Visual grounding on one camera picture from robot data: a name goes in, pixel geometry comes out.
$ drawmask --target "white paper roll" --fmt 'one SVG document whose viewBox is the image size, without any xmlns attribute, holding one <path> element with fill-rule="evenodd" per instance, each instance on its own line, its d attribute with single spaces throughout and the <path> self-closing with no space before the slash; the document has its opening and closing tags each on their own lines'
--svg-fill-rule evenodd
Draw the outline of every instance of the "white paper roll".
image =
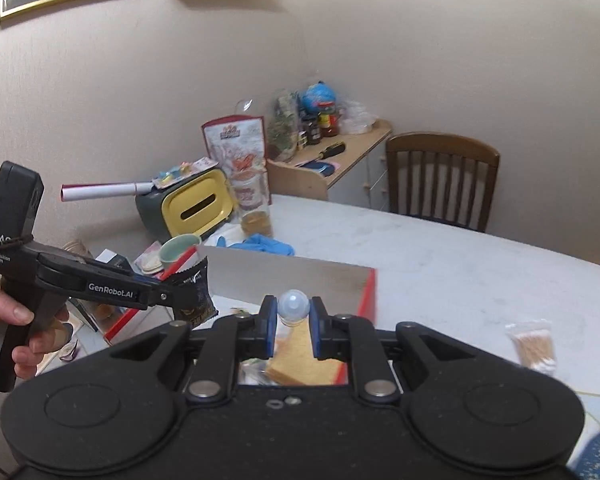
<svg viewBox="0 0 600 480">
<path fill-rule="evenodd" d="M 64 184 L 60 189 L 62 202 L 109 198 L 111 196 L 146 195 L 154 187 L 151 182 L 129 182 L 127 184 Z"/>
</svg>

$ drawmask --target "jar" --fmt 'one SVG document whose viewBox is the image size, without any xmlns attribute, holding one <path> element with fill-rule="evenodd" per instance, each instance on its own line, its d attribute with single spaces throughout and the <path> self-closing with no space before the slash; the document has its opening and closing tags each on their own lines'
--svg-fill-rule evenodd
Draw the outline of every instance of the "jar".
<svg viewBox="0 0 600 480">
<path fill-rule="evenodd" d="M 306 143 L 312 146 L 320 144 L 322 140 L 322 133 L 320 132 L 320 124 L 318 124 L 318 117 L 307 116 L 302 121 L 302 129 L 306 132 Z"/>
<path fill-rule="evenodd" d="M 263 177 L 262 173 L 245 170 L 234 173 L 230 179 L 240 225 L 247 237 L 254 234 L 273 236 Z"/>
<path fill-rule="evenodd" d="M 318 103 L 318 123 L 323 137 L 335 137 L 338 134 L 338 111 L 335 101 Z"/>
</svg>

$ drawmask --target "clear bottle with brown liquid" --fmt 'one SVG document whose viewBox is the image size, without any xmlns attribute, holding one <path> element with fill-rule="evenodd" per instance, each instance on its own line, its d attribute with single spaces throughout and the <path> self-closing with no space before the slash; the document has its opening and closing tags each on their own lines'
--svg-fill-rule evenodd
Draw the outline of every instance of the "clear bottle with brown liquid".
<svg viewBox="0 0 600 480">
<path fill-rule="evenodd" d="M 234 173 L 230 182 L 245 236 L 261 234 L 273 238 L 269 203 L 264 193 L 262 179 L 263 174 L 245 170 Z"/>
</svg>

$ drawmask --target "brown liquid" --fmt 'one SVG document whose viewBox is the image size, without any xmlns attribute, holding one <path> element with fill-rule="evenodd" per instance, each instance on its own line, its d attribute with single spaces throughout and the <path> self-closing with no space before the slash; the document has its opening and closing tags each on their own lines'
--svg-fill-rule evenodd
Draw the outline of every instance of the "brown liquid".
<svg viewBox="0 0 600 480">
<path fill-rule="evenodd" d="M 273 238 L 273 229 L 271 227 L 271 219 L 264 211 L 254 211 L 247 213 L 240 221 L 244 234 L 249 237 L 256 233 L 269 238 Z"/>
</svg>

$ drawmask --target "human hand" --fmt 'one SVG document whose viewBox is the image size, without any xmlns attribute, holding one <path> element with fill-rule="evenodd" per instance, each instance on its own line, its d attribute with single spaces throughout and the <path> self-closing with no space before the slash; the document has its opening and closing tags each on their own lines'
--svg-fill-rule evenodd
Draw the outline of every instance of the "human hand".
<svg viewBox="0 0 600 480">
<path fill-rule="evenodd" d="M 24 326 L 33 321 L 33 312 L 19 304 L 0 290 L 0 321 L 12 325 Z M 55 352 L 67 343 L 68 333 L 61 321 L 68 321 L 69 313 L 63 308 L 56 314 L 51 326 L 44 332 L 38 332 L 29 338 L 28 346 L 17 346 L 11 353 L 15 363 L 16 375 L 30 379 L 36 375 L 36 366 L 44 355 Z"/>
</svg>

